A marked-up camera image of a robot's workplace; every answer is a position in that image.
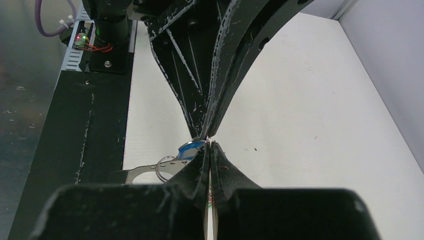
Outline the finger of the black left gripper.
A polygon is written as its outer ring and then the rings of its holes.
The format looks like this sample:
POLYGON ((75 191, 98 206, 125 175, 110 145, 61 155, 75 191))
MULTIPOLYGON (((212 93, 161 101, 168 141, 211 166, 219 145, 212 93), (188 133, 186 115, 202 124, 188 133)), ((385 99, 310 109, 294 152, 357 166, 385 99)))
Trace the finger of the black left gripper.
POLYGON ((212 137, 252 64, 273 36, 310 0, 232 0, 211 59, 202 137, 212 137))
POLYGON ((228 0, 134 0, 151 51, 181 106, 191 138, 204 139, 214 48, 228 0))

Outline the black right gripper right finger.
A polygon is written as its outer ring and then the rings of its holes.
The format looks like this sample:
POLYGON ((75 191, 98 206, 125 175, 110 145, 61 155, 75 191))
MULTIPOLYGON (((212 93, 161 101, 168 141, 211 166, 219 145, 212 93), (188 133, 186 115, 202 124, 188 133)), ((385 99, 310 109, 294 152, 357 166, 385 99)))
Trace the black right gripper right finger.
POLYGON ((343 188, 262 188, 210 146, 216 240, 378 240, 366 204, 343 188))

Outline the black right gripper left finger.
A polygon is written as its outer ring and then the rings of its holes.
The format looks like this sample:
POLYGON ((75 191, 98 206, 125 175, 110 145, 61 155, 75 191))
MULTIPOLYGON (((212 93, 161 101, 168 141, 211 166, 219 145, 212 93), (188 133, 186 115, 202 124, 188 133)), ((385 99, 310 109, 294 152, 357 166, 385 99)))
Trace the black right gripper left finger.
POLYGON ((205 240, 210 145, 163 184, 66 185, 48 199, 32 240, 205 240))

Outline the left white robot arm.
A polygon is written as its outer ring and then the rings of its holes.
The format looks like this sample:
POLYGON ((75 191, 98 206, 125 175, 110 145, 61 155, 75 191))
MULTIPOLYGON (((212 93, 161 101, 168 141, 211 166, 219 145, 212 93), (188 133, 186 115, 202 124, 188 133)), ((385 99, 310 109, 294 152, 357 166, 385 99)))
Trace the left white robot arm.
POLYGON ((247 72, 308 0, 85 0, 95 36, 126 42, 142 21, 152 55, 179 102, 192 139, 213 137, 247 72))

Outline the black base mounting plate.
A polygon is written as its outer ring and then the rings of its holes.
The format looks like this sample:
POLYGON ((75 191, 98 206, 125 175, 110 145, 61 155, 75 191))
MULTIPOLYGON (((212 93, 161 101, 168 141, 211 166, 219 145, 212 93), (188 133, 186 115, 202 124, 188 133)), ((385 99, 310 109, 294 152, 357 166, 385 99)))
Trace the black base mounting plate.
POLYGON ((66 185, 103 184, 123 168, 137 24, 124 74, 63 71, 11 225, 26 240, 48 198, 66 185))

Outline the blue tagged key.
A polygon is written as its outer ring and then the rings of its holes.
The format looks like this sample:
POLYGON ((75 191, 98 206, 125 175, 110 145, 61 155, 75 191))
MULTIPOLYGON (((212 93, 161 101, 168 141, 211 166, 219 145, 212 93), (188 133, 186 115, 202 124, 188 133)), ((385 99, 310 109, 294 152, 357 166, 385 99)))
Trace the blue tagged key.
POLYGON ((199 149, 206 143, 206 140, 191 140, 183 144, 178 148, 178 154, 176 156, 179 160, 191 161, 196 155, 199 149))

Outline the grey perforated key organizer plate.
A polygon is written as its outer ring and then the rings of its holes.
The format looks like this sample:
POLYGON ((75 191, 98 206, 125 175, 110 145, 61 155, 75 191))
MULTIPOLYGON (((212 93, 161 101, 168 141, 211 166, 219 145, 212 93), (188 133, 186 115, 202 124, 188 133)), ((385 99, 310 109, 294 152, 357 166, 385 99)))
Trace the grey perforated key organizer plate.
POLYGON ((162 175, 162 173, 170 174, 173 177, 175 174, 180 172, 187 164, 189 164, 193 158, 183 159, 176 156, 165 156, 160 159, 157 163, 152 165, 142 165, 133 169, 123 170, 126 173, 125 185, 133 185, 136 177, 148 173, 154 172, 156 177, 162 182, 165 183, 169 180, 162 175))

